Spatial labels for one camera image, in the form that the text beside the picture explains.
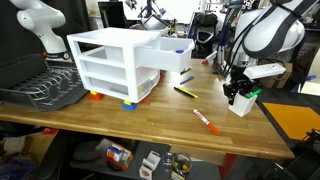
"plastic drawer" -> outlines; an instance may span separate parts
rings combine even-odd
[[[139,66],[181,72],[190,66],[192,39],[160,38],[160,49],[137,47],[135,59]]]

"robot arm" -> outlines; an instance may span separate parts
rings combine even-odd
[[[40,0],[10,0],[17,8],[17,18],[21,26],[32,31],[40,38],[50,60],[70,61],[63,39],[52,31],[65,24],[61,11],[56,10]]]
[[[317,2],[275,0],[266,9],[248,12],[240,17],[235,34],[236,48],[232,49],[231,81],[223,85],[230,105],[233,105],[236,93],[245,95],[251,91],[254,85],[252,79],[281,74],[277,68],[267,68],[262,70],[264,75],[257,75],[261,73],[261,68],[255,66],[256,59],[268,58],[299,44],[304,37],[304,27],[297,19]]]

